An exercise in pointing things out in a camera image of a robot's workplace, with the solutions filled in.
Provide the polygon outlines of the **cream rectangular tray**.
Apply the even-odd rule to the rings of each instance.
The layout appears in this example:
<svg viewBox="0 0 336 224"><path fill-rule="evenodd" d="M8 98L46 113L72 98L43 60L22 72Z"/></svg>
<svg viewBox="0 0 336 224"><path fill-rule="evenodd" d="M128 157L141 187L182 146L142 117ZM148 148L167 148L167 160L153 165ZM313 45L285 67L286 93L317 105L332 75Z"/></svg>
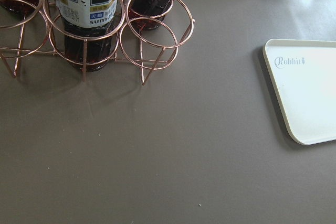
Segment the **cream rectangular tray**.
<svg viewBox="0 0 336 224"><path fill-rule="evenodd" d="M270 39L264 60L286 129L301 145L335 140L335 42Z"/></svg>

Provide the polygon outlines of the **tea bottle middle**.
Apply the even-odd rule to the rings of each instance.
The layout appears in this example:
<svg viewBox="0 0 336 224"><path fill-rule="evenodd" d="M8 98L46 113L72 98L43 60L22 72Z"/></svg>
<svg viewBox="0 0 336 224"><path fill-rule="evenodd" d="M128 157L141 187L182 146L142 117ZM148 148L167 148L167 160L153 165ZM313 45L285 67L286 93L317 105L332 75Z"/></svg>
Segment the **tea bottle middle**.
<svg viewBox="0 0 336 224"><path fill-rule="evenodd" d="M89 41L87 46L81 39L64 37L65 57L73 67L97 71L107 64L111 54L112 39L106 34L113 30L113 20L118 0L56 0L56 5L64 23L64 30L74 36L101 37Z"/></svg>

